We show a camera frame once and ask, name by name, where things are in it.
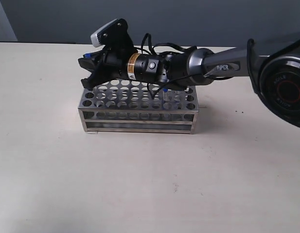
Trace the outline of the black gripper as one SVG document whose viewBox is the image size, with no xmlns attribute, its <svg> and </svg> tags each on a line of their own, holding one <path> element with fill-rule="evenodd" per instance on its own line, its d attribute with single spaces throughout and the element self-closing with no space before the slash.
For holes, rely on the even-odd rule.
<svg viewBox="0 0 300 233">
<path fill-rule="evenodd" d="M 142 54 L 130 48 L 91 52 L 91 58 L 78 58 L 78 64 L 90 72 L 87 78 L 81 80 L 83 88 L 92 90 L 115 79 L 158 84 L 165 61 L 158 55 Z"/>
</svg>

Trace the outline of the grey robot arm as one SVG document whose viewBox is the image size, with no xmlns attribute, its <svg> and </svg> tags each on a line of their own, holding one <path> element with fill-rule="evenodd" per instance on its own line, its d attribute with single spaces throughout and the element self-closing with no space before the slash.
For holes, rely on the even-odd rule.
<svg viewBox="0 0 300 233">
<path fill-rule="evenodd" d="M 300 128 L 300 39 L 249 39 L 243 47 L 217 53 L 196 47 L 157 54 L 142 54 L 127 47 L 107 48 L 84 54 L 78 63 L 90 73 L 81 80 L 85 89 L 122 79 L 182 91 L 188 86 L 249 77 L 263 105 Z"/>
</svg>

